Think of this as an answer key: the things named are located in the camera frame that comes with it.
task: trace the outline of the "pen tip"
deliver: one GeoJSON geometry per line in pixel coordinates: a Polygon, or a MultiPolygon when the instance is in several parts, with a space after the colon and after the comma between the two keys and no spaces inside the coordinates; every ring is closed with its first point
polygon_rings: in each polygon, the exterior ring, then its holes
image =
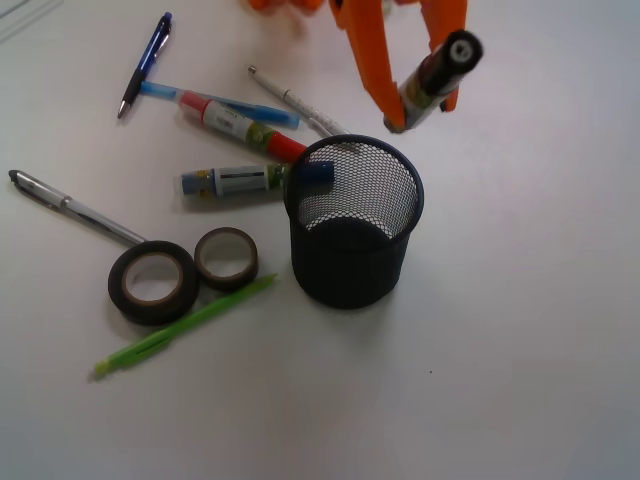
{"type": "Polygon", "coordinates": [[[120,108],[118,109],[118,119],[121,119],[122,117],[124,117],[125,114],[129,111],[130,107],[131,105],[129,105],[127,102],[123,100],[122,103],[120,104],[120,108]]]}

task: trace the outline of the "pen clip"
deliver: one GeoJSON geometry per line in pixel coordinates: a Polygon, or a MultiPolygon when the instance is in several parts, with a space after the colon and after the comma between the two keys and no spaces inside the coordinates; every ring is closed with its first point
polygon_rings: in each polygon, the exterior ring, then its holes
{"type": "Polygon", "coordinates": [[[158,50],[156,51],[156,53],[153,54],[153,58],[154,59],[157,60],[158,55],[160,55],[160,52],[162,52],[162,50],[164,50],[164,47],[167,45],[167,40],[169,40],[169,34],[168,33],[162,39],[162,43],[158,47],[158,50]]]}
{"type": "Polygon", "coordinates": [[[23,195],[29,197],[34,202],[38,202],[40,205],[44,205],[45,207],[50,208],[54,212],[60,213],[60,211],[61,211],[60,207],[58,207],[57,205],[54,205],[53,203],[49,203],[46,200],[44,200],[43,198],[38,197],[33,192],[29,191],[29,189],[24,188],[22,185],[18,185],[16,183],[14,183],[14,185],[16,186],[16,188],[18,189],[18,191],[20,193],[22,193],[23,195]]]}

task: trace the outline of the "black mesh cup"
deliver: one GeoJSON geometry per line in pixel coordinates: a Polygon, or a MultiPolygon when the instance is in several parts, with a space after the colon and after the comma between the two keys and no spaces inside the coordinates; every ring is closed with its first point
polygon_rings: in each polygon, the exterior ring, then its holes
{"type": "Polygon", "coordinates": [[[393,290],[424,204],[418,172],[404,155],[361,135],[326,138],[292,166],[284,199],[293,271],[309,296],[360,308],[393,290]],[[308,180],[317,162],[333,164],[332,183],[308,180]]]}

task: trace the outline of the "pen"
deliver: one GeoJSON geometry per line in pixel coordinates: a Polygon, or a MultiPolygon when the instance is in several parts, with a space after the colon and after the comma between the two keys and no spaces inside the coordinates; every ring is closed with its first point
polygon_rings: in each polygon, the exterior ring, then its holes
{"type": "Polygon", "coordinates": [[[124,117],[127,111],[131,108],[133,101],[140,92],[140,85],[147,78],[147,74],[149,73],[149,70],[151,70],[151,65],[153,65],[156,58],[158,58],[158,55],[160,55],[160,52],[167,44],[170,33],[171,14],[167,12],[158,22],[158,26],[156,27],[155,32],[153,32],[153,36],[151,37],[151,40],[149,40],[149,44],[142,54],[140,63],[138,63],[138,66],[131,76],[131,80],[129,80],[129,85],[127,86],[127,90],[124,92],[122,103],[118,110],[118,118],[124,117]]]}
{"type": "Polygon", "coordinates": [[[146,241],[137,233],[124,228],[113,220],[109,220],[107,217],[100,215],[89,207],[85,207],[82,203],[74,200],[69,195],[50,187],[46,183],[33,178],[31,175],[27,175],[20,170],[9,170],[9,178],[11,178],[13,184],[24,194],[52,210],[61,213],[73,213],[92,225],[106,232],[117,235],[123,240],[133,243],[134,245],[146,241]]]}
{"type": "Polygon", "coordinates": [[[335,120],[320,112],[317,108],[304,103],[302,99],[291,93],[290,89],[285,90],[278,87],[262,73],[258,72],[258,69],[253,65],[249,65],[249,74],[265,90],[283,100],[294,110],[300,112],[303,117],[307,118],[309,124],[311,124],[311,126],[314,127],[323,137],[347,135],[350,133],[344,127],[340,126],[335,120]]]}
{"type": "MultiPolygon", "coordinates": [[[[159,83],[142,82],[140,93],[175,102],[180,100],[184,90],[176,87],[160,85],[159,83]]],[[[198,95],[204,98],[217,100],[236,112],[241,113],[245,117],[258,122],[275,123],[294,129],[298,128],[298,125],[300,124],[300,115],[297,113],[291,113],[285,110],[278,110],[277,108],[265,107],[262,105],[251,105],[250,103],[236,102],[235,100],[230,100],[228,98],[205,95],[204,93],[198,93],[198,95]]]]}
{"type": "MultiPolygon", "coordinates": [[[[179,186],[183,195],[223,198],[243,193],[268,192],[284,188],[291,164],[223,167],[183,173],[179,186]]],[[[333,162],[310,162],[298,167],[304,185],[328,185],[335,180],[333,162]]]]}
{"type": "Polygon", "coordinates": [[[252,295],[264,290],[273,284],[276,275],[277,274],[274,273],[272,275],[259,278],[234,293],[214,300],[203,309],[178,320],[167,328],[152,333],[139,342],[129,345],[113,355],[110,355],[106,360],[96,363],[93,370],[94,378],[100,379],[120,368],[132,367],[142,360],[155,355],[160,350],[169,346],[171,340],[177,336],[182,335],[183,333],[202,324],[214,315],[218,315],[238,303],[243,302],[252,295]]]}
{"type": "Polygon", "coordinates": [[[180,97],[180,107],[203,125],[227,133],[254,150],[270,153],[287,163],[295,162],[307,149],[282,133],[194,92],[184,92],[180,97]]]}

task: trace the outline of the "marker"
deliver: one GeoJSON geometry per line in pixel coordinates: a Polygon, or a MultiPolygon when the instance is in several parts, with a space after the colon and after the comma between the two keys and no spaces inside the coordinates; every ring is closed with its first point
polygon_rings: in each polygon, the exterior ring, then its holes
{"type": "Polygon", "coordinates": [[[301,98],[294,95],[290,89],[284,89],[277,86],[270,79],[265,77],[253,65],[249,65],[249,74],[258,84],[269,93],[283,100],[294,110],[297,110],[307,119],[309,124],[323,137],[331,137],[333,135],[348,135],[350,132],[340,126],[338,122],[320,112],[317,108],[312,107],[302,101],[301,98]]]}
{"type": "MultiPolygon", "coordinates": [[[[197,170],[181,175],[180,190],[184,195],[201,198],[279,190],[283,188],[290,168],[290,164],[281,164],[197,170]]],[[[333,162],[300,165],[297,174],[306,185],[331,185],[334,181],[333,162]]]]}
{"type": "MultiPolygon", "coordinates": [[[[140,93],[152,95],[154,97],[164,98],[173,102],[179,101],[184,90],[159,83],[142,82],[140,93]]],[[[205,95],[198,93],[201,97],[212,98],[225,106],[241,113],[245,117],[258,122],[274,123],[288,128],[298,128],[300,124],[300,115],[297,113],[287,112],[286,110],[278,110],[277,108],[265,107],[263,105],[252,105],[250,103],[236,102],[228,98],[215,97],[213,95],[205,95]]]]}
{"type": "Polygon", "coordinates": [[[387,117],[384,118],[385,126],[391,133],[402,133],[420,124],[445,101],[481,58],[482,44],[475,35],[466,30],[451,33],[398,90],[407,116],[405,127],[397,128],[387,117]]]}
{"type": "Polygon", "coordinates": [[[268,152],[284,162],[295,162],[307,149],[301,143],[280,132],[262,123],[254,122],[220,102],[203,98],[195,92],[184,92],[180,97],[180,106],[187,113],[196,116],[203,125],[228,133],[254,150],[268,152]]]}

